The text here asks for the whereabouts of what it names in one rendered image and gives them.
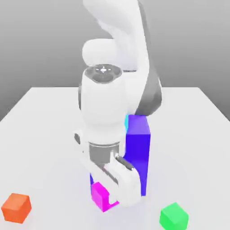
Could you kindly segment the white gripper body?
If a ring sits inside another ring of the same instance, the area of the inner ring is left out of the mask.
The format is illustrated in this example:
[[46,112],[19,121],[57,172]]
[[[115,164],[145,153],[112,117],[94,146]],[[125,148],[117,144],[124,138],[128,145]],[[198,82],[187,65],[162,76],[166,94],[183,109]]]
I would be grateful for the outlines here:
[[119,154],[111,152],[110,162],[105,165],[97,165],[84,155],[84,166],[122,206],[130,207],[140,202],[139,173]]

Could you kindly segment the small magenta cube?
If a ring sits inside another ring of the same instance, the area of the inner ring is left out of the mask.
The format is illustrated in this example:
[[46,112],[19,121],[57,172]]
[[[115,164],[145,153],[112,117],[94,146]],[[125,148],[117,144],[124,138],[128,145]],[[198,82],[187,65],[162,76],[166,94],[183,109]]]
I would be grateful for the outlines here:
[[109,197],[110,193],[100,182],[96,182],[91,185],[91,198],[102,212],[106,212],[119,204],[118,201],[110,203]]

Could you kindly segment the small green cube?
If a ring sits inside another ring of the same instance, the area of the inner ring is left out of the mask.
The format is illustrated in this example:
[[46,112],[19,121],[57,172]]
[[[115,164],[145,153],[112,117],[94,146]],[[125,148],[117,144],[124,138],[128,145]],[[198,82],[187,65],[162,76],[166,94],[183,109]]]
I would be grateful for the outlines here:
[[164,230],[186,230],[188,221],[189,215],[176,202],[163,208],[160,212],[159,223]]

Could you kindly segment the small orange cube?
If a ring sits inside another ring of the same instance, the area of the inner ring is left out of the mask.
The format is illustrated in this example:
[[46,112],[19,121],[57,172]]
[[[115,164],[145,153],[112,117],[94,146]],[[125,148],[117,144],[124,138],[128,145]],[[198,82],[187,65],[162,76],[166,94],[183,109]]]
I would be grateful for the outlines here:
[[22,224],[31,211],[28,195],[12,193],[1,206],[5,221]]

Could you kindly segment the large blue box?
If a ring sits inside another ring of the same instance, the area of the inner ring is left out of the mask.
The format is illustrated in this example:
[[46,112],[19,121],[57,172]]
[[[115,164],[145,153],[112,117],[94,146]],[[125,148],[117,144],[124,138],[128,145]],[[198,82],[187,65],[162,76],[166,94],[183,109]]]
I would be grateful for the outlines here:
[[[125,155],[123,157],[117,156],[116,160],[127,170],[136,170],[138,172],[141,183],[141,196],[145,196],[151,138],[147,118],[144,115],[127,115],[125,127]],[[99,165],[108,163],[111,151],[117,153],[118,150],[118,143],[106,146],[89,144],[90,159]]]

